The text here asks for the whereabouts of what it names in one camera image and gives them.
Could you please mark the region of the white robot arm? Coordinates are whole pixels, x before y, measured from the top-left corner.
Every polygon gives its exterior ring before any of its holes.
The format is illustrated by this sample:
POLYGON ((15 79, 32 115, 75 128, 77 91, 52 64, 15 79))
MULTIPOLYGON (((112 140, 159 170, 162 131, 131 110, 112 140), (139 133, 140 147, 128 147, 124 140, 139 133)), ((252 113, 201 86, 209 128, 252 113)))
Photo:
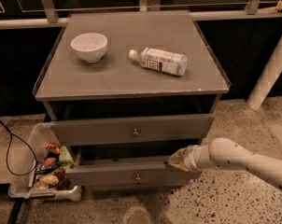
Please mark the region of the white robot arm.
POLYGON ((244 170, 282 191, 282 160, 251 152, 227 138, 179 149, 168 163, 185 172, 244 170))

